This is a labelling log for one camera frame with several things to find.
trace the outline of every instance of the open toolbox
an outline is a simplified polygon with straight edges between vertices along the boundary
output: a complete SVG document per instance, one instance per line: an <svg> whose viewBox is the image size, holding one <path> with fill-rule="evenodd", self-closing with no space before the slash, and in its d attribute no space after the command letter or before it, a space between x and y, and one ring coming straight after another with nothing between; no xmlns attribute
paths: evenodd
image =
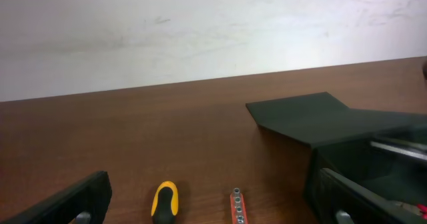
<svg viewBox="0 0 427 224"><path fill-rule="evenodd" d="M312 148L304 198L320 223L427 223L427 115L351 109L329 93L247 108Z"/></svg>

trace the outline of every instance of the wooden table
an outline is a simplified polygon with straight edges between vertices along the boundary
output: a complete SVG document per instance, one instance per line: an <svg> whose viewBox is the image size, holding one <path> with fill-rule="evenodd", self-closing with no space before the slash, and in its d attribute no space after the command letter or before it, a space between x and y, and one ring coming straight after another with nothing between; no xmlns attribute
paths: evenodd
<svg viewBox="0 0 427 224"><path fill-rule="evenodd" d="M177 183L177 223L316 223L302 199L310 148L257 128L245 103L328 91L350 107L427 113L424 58L0 103L0 219L96 171L104 223L151 223L156 187Z"/></svg>

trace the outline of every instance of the wall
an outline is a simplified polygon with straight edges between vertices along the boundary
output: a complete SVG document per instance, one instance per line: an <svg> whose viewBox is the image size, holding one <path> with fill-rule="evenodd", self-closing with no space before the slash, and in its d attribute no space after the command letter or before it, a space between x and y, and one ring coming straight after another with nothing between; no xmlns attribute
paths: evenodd
<svg viewBox="0 0 427 224"><path fill-rule="evenodd" d="M0 0L0 101L427 55L427 0Z"/></svg>

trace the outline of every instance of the yellow handle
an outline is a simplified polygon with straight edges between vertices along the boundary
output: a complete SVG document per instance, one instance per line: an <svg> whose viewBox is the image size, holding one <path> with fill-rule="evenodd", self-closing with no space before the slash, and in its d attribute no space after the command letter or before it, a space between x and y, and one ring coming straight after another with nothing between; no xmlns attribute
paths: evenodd
<svg viewBox="0 0 427 224"><path fill-rule="evenodd" d="M153 224L173 224L178 214L178 189L171 181L157 188L151 208Z"/></svg>

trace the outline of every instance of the box lid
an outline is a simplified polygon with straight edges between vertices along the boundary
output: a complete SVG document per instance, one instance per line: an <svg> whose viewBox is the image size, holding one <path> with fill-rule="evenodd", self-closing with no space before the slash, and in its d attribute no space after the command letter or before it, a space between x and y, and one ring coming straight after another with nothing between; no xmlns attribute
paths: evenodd
<svg viewBox="0 0 427 224"><path fill-rule="evenodd" d="M316 148L427 125L427 115L352 109L327 92L247 103L255 122Z"/></svg>

